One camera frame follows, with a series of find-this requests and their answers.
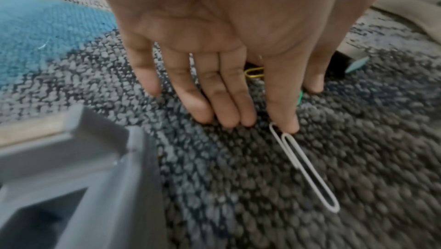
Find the blue carpet patch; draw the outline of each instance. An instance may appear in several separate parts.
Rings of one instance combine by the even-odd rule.
[[[0,0],[0,86],[114,28],[108,11],[60,0]]]

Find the gray carpet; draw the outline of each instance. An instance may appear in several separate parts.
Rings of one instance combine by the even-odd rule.
[[[108,11],[104,0],[63,1]],[[340,201],[338,214],[270,134],[262,82],[249,84],[254,128],[202,126],[179,102],[158,49],[163,93],[142,91],[117,29],[1,87],[0,123],[83,103],[142,126],[158,143],[170,248],[441,248],[441,46],[373,10],[347,41],[370,62],[305,95],[295,135]]]

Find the human hand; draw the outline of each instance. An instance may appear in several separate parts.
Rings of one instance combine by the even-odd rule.
[[[295,110],[302,85],[309,92],[322,90],[327,58],[373,1],[108,0],[146,92],[160,93],[152,56],[156,41],[178,97],[198,122],[216,115],[225,127],[252,126],[256,113],[243,77],[248,51],[265,66],[268,114],[289,133],[299,129]],[[363,5],[351,10],[352,3]],[[208,100],[191,78],[189,53]]]

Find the white paper clip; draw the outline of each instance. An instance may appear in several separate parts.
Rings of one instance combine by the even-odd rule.
[[[302,172],[303,176],[306,178],[306,180],[308,181],[309,185],[311,185],[312,189],[317,194],[318,198],[321,200],[323,205],[329,211],[334,212],[334,213],[338,213],[340,211],[340,204],[339,204],[337,198],[335,197],[334,193],[332,193],[332,191],[329,189],[329,187],[326,185],[326,183],[323,181],[323,179],[320,177],[320,175],[317,173],[316,169],[314,169],[314,166],[311,164],[311,162],[308,159],[308,157],[305,155],[303,150],[300,148],[299,144],[295,141],[293,136],[291,136],[290,134],[287,134],[287,133],[283,133],[282,134],[282,138],[280,138],[279,135],[274,130],[274,126],[275,126],[274,122],[271,122],[270,123],[270,131],[274,135],[274,137],[276,138],[277,142],[282,147],[282,149],[285,152],[285,154],[288,156],[288,158],[291,161],[291,163],[293,163],[293,166],[296,169],[300,169],[300,171]],[[294,147],[296,152],[302,157],[303,161],[309,167],[309,169],[311,170],[312,174],[315,176],[315,178],[318,180],[318,182],[320,182],[320,184],[323,187],[323,189],[328,193],[328,196],[331,198],[331,200],[332,200],[334,205],[330,205],[328,203],[328,201],[324,198],[322,192],[318,189],[317,185],[315,185],[314,181],[311,179],[309,174],[306,172],[306,170],[303,167],[303,165],[301,164],[301,162],[297,159],[297,156],[295,155],[295,153],[291,149],[291,147],[288,144],[288,142],[291,143],[291,145]]]

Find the carpet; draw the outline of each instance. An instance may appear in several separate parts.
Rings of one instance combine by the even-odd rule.
[[[258,121],[194,122],[168,81],[160,98],[128,65],[104,0],[0,0],[0,123],[82,103],[155,137],[170,248],[441,248],[441,46],[369,10],[346,41],[369,63],[304,95],[295,138],[336,194],[327,211]]]

